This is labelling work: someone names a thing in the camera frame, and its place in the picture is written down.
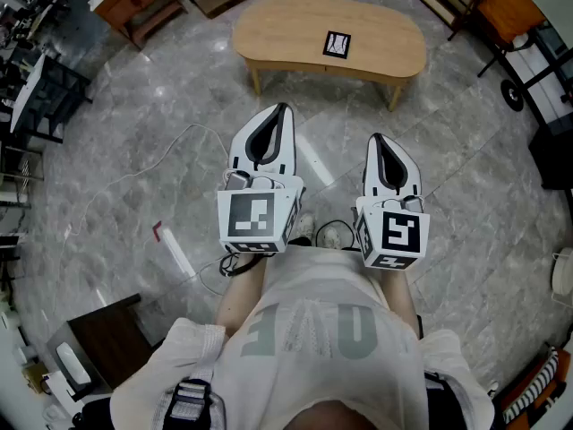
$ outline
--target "wheel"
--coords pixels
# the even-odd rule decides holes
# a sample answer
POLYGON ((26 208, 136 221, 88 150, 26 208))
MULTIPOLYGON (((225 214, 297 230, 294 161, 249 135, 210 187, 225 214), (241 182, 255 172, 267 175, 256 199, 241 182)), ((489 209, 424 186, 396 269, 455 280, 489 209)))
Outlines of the wheel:
POLYGON ((503 80, 501 82, 501 94, 511 109, 515 111, 523 110, 523 96, 513 82, 503 80))

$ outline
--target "wooden desk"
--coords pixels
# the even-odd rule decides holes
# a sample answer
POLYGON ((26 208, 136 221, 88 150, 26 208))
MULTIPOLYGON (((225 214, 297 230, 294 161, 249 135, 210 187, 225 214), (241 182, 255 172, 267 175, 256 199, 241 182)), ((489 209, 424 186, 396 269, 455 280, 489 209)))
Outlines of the wooden desk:
POLYGON ((160 23, 164 22, 172 14, 179 10, 186 12, 184 6, 178 0, 172 0, 147 21, 137 27, 132 26, 131 19, 157 0, 90 0, 90 9, 111 27, 121 33, 135 47, 141 49, 141 43, 145 35, 160 23))
POLYGON ((346 0, 262 0, 241 15, 233 44, 257 94, 258 70, 330 73, 395 86, 390 111, 426 63, 422 32, 407 16, 346 0), (346 59, 323 54, 329 31, 351 36, 346 59))
POLYGON ((141 301, 139 294, 122 299, 65 322, 47 342, 47 350, 77 393, 109 393, 150 359, 153 349, 138 328, 129 308, 141 301), (90 377, 77 383, 57 353, 66 342, 90 377))

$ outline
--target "marble floor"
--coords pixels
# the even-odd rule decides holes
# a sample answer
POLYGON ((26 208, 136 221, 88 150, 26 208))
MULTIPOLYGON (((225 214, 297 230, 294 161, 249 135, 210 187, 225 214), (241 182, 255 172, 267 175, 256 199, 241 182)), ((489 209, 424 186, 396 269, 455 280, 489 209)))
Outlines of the marble floor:
MULTIPOLYGON (((93 104, 65 127, 63 145, 46 148, 15 300, 47 364, 45 342, 62 322, 135 292, 151 342, 176 317, 213 320, 219 296, 187 279, 151 228, 169 227, 195 270, 221 256, 215 197, 227 162, 210 130, 228 148, 251 116, 279 101, 295 111, 304 210, 319 225, 351 220, 372 133, 396 139, 418 163, 432 220, 427 256, 407 273, 416 310, 426 332, 459 335, 483 384, 507 383, 544 340, 560 342, 573 311, 552 301, 550 274, 552 252, 572 245, 571 221, 561 194, 540 186, 527 149, 533 115, 506 106, 497 65, 476 77, 488 49, 466 31, 448 42, 447 27, 418 0, 357 0, 409 15, 426 39, 427 65, 393 113, 381 86, 307 73, 264 73, 257 97, 231 42, 253 1, 212 21, 186 2, 189 13, 142 52, 123 47, 105 62, 93 104), (193 123, 210 130, 192 127, 156 168, 89 204, 157 162, 193 123)), ((216 266, 203 279, 216 292, 227 284, 216 266)))

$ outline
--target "red object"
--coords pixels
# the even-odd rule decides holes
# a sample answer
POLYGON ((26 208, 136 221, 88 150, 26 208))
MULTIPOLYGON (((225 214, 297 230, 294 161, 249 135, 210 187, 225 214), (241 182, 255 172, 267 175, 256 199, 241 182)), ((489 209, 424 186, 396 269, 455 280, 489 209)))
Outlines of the red object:
POLYGON ((159 228, 161 228, 161 221, 159 221, 158 224, 153 227, 153 234, 155 235, 155 238, 157 239, 158 242, 161 242, 161 239, 159 238, 158 234, 159 228))

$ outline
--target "strap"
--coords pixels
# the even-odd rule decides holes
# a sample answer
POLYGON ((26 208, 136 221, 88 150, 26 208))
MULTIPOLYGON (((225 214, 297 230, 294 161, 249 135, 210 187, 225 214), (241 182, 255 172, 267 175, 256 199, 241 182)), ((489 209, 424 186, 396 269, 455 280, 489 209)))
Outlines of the strap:
POLYGON ((210 417, 210 384, 201 379, 183 379, 175 387, 163 421, 164 430, 208 430, 210 417))
MULTIPOLYGON (((177 330, 188 331, 187 324, 202 331, 201 359, 188 377, 162 393, 155 409, 151 430, 225 430, 225 403, 210 389, 213 368, 223 347, 225 332, 215 325, 197 326, 190 321, 179 319, 169 331, 166 341, 169 341, 172 335, 174 340, 181 339, 184 335, 177 330)), ((194 336, 199 337, 201 333, 194 332, 194 336)))
POLYGON ((464 413, 448 381, 438 373, 424 373, 428 394, 429 428, 467 430, 464 413))

